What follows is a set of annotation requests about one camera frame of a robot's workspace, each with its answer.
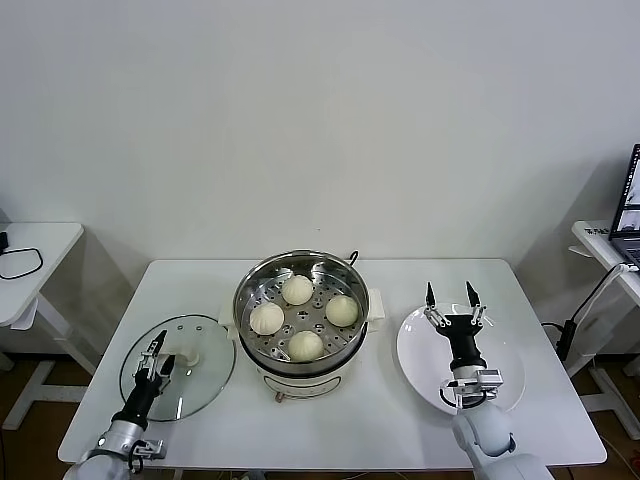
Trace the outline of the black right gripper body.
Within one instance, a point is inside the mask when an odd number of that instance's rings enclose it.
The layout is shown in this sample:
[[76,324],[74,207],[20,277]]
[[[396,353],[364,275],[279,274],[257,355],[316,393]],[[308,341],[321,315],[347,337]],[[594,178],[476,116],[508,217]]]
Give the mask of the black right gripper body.
[[451,369],[470,366],[484,366],[484,359],[476,346],[475,336],[482,326],[472,315],[446,315],[438,334],[448,339],[451,348]]

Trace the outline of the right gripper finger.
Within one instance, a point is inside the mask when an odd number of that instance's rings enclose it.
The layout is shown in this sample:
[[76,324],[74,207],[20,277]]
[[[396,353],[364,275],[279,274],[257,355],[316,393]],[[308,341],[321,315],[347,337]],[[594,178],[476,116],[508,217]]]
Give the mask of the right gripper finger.
[[424,315],[429,323],[436,329],[447,327],[450,322],[437,308],[436,298],[431,283],[427,284],[425,301],[426,306],[424,309]]
[[475,288],[471,285],[471,283],[469,281],[466,281],[465,285],[469,305],[472,309],[471,324],[481,328],[484,326],[483,318],[486,311],[486,306],[481,303],[480,296]]

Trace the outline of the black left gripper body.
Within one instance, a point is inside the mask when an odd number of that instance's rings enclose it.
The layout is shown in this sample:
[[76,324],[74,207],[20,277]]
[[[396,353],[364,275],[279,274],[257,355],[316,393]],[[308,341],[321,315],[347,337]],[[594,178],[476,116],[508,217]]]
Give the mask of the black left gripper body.
[[149,377],[150,370],[143,368],[135,376],[135,385],[124,407],[111,418],[112,422],[124,421],[137,426],[148,425],[148,415],[155,399],[161,394],[161,390],[169,382],[168,375],[161,375],[153,372]]

